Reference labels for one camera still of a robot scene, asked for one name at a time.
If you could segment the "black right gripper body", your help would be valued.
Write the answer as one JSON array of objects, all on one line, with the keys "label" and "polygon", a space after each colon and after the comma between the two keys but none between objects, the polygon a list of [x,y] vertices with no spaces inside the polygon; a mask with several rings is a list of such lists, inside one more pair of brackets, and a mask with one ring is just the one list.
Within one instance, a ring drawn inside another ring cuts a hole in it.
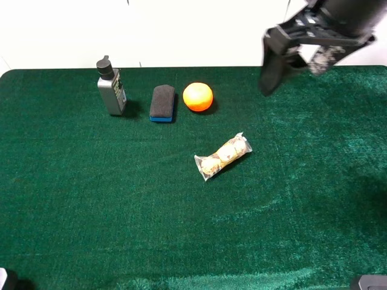
[{"label": "black right gripper body", "polygon": [[301,45],[348,47],[352,54],[376,40],[376,25],[376,1],[308,1],[292,18],[269,28],[265,35],[271,37],[272,48],[285,63],[305,68],[305,61],[297,60]]}]

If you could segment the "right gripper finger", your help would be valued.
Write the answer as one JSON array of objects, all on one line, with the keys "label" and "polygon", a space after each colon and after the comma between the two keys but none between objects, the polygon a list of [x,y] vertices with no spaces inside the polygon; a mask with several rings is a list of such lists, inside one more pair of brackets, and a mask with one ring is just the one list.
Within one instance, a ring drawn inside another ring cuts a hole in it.
[{"label": "right gripper finger", "polygon": [[282,84],[285,68],[284,58],[272,48],[269,35],[264,36],[262,43],[264,58],[258,85],[264,96],[270,96]]},{"label": "right gripper finger", "polygon": [[350,50],[348,47],[319,47],[311,58],[308,67],[312,74],[320,76],[349,54]]}]

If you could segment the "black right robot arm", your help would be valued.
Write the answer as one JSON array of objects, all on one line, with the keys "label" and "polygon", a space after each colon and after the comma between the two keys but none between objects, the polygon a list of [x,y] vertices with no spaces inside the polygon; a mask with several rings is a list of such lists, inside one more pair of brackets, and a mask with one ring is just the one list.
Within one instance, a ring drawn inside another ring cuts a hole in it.
[{"label": "black right robot arm", "polygon": [[271,95],[285,79],[306,69],[320,76],[371,45],[376,41],[374,28],[385,16],[386,1],[308,1],[262,38],[262,94]]}]

